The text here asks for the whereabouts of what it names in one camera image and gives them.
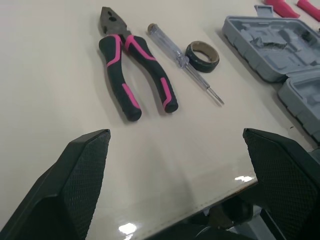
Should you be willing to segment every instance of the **tape roll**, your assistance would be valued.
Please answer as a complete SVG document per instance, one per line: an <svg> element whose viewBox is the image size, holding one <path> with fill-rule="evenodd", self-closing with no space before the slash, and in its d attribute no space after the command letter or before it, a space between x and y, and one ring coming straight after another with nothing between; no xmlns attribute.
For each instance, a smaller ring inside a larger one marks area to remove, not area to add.
<svg viewBox="0 0 320 240"><path fill-rule="evenodd" d="M199 58L195 52L202 53L208 57L208 61ZM198 71L211 73L218 65L220 58L218 52L209 44L203 41L193 41L185 50L189 63Z"/></svg>

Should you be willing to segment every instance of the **pink tool handle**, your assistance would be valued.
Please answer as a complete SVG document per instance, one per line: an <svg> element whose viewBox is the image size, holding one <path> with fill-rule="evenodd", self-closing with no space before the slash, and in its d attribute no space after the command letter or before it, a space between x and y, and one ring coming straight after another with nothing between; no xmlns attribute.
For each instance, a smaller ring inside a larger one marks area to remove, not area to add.
<svg viewBox="0 0 320 240"><path fill-rule="evenodd" d="M313 6L308 0L299 0L296 5L320 22L320 9Z"/></svg>
<svg viewBox="0 0 320 240"><path fill-rule="evenodd" d="M264 0L264 3L273 6L274 11L283 18L297 19L300 17L298 13L292 10L285 0Z"/></svg>

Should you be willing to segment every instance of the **transparent screwdriver handle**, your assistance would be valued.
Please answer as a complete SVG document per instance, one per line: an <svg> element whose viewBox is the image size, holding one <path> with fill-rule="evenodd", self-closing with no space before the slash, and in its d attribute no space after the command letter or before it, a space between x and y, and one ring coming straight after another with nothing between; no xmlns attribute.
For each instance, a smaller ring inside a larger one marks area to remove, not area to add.
<svg viewBox="0 0 320 240"><path fill-rule="evenodd" d="M181 68L185 68L189 63L189 58L185 56L180 48L158 27L157 24L148 26L148 33L158 46L169 55Z"/></svg>
<svg viewBox="0 0 320 240"><path fill-rule="evenodd" d="M209 83L198 73L191 64L189 58L185 56L180 48L175 45L173 41L158 27L157 24L150 24L148 26L148 33L154 42L169 55L182 69L189 72L196 82L206 90L211 96L215 97L222 105L225 103L222 99L212 90Z"/></svg>

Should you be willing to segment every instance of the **white table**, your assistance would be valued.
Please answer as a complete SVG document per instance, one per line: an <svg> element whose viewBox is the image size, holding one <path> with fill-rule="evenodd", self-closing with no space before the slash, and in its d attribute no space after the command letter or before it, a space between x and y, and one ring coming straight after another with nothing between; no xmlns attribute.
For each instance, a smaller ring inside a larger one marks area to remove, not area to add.
<svg viewBox="0 0 320 240"><path fill-rule="evenodd" d="M95 130L111 129L111 141L88 240L143 239L254 183L244 128L290 137L311 150L314 142L287 113L275 89L261 81L222 36L226 16L256 16L258 3L2 1L0 228L67 143ZM138 122L123 120L98 49L105 5L133 34L146 39L165 69L179 102L173 114L158 110L154 87L132 58L123 55L123 74L142 108ZM319 27L292 7L300 19ZM224 107L216 106L150 40L150 23L157 23L182 49L201 40L218 50L220 64L204 77ZM252 179L245 182L240 176ZM135 225L133 235L128 223Z"/></svg>

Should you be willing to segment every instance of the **plier jaw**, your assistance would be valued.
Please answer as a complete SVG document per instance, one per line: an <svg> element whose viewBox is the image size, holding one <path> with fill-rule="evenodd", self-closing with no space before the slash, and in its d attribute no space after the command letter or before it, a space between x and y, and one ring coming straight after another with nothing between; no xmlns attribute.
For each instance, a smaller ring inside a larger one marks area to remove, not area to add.
<svg viewBox="0 0 320 240"><path fill-rule="evenodd" d="M127 24L114 12L111 7L102 7L100 15L100 25L106 35L117 34L122 40L126 40L131 32L127 30Z"/></svg>

